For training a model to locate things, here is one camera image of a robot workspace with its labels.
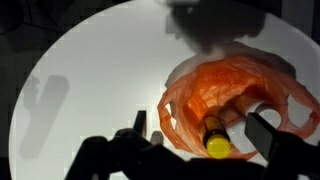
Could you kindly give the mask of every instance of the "yellow cap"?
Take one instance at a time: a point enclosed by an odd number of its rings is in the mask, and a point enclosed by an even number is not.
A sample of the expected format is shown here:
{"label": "yellow cap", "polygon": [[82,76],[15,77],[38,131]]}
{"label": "yellow cap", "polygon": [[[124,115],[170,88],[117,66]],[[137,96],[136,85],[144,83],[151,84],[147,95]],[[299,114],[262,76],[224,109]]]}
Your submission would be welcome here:
{"label": "yellow cap", "polygon": [[211,157],[223,159],[227,157],[231,151],[230,142],[222,135],[213,135],[207,141],[207,150]]}

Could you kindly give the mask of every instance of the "white circular table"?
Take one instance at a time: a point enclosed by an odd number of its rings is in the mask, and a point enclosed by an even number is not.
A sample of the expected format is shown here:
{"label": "white circular table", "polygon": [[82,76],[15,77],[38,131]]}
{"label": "white circular table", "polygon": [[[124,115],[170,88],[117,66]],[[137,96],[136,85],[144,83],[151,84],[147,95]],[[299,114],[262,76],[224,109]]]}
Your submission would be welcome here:
{"label": "white circular table", "polygon": [[[147,138],[160,130],[157,105],[168,76],[195,55],[183,39],[166,32],[169,15],[170,8],[159,0],[120,4],[84,20],[43,55],[13,114],[14,180],[63,179],[85,138],[111,140],[118,129],[132,127],[138,110],[147,110]],[[297,80],[319,97],[320,50],[296,28],[267,14],[257,37],[237,41],[290,62]],[[293,109],[298,117],[303,114]],[[316,131],[307,141],[316,143],[319,137]],[[167,139],[165,145],[184,159],[193,156],[175,150]],[[252,161],[263,164],[259,155]]]}

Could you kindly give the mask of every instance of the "orange plastic bag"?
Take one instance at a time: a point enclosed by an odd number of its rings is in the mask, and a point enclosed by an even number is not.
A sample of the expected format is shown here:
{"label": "orange plastic bag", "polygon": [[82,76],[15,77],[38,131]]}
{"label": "orange plastic bag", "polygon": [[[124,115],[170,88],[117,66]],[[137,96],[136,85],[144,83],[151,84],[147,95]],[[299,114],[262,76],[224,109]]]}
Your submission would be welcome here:
{"label": "orange plastic bag", "polygon": [[[199,122],[212,113],[213,108],[223,108],[232,98],[244,92],[261,97],[275,107],[281,116],[280,131],[306,138],[313,134],[319,124],[320,104],[303,85],[267,64],[236,56],[203,63],[173,83],[158,105],[161,129],[175,148],[210,157],[198,134]],[[301,127],[289,119],[289,95],[312,110],[309,119]],[[166,108],[168,104],[171,105],[172,114]],[[175,128],[171,124],[173,117],[176,119]],[[224,118],[227,128],[241,119],[232,112]],[[257,151],[242,154],[232,145],[228,158],[250,159],[255,154]]]}

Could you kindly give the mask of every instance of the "plastic bag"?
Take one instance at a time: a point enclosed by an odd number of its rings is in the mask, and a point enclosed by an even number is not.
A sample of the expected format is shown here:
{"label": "plastic bag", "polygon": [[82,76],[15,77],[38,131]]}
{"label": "plastic bag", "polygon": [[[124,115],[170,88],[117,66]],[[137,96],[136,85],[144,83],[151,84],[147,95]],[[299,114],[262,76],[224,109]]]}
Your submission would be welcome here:
{"label": "plastic bag", "polygon": [[[292,77],[265,63],[243,56],[229,57],[200,64],[196,69],[178,79],[163,94],[158,104],[160,126],[177,149],[199,156],[210,157],[198,133],[198,124],[213,109],[232,106],[232,99],[243,94],[263,98],[270,102],[281,116],[280,131],[294,133],[301,138],[313,134],[320,120],[320,104]],[[288,116],[288,97],[310,108],[310,118],[297,127]],[[170,104],[171,113],[166,106]],[[225,112],[226,128],[243,118]],[[171,118],[176,119],[175,128]],[[250,159],[257,151],[242,154],[234,145],[228,158]]]}

